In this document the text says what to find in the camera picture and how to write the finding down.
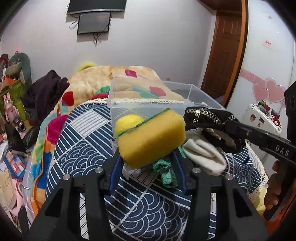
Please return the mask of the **right hand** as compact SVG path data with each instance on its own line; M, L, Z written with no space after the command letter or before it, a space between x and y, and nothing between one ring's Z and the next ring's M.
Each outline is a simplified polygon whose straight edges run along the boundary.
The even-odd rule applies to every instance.
M264 206L266 210L270 210L278 204L278 196L281 193L281 185L277 181L279 169L280 169L279 161L274 162L273 171L275 171L275 173L272 174L271 177L269 178L268 188L264 198Z

